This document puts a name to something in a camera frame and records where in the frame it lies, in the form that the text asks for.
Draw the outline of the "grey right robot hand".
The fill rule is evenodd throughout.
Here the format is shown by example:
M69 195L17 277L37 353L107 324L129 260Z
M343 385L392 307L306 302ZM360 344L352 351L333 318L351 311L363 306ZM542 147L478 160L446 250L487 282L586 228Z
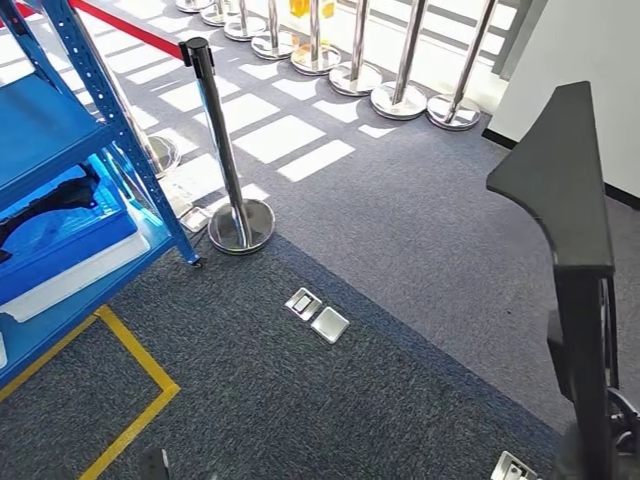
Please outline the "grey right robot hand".
M608 388L611 433L612 470L596 475L583 453L576 422L570 424L562 438L547 479L638 479L639 410L620 390Z

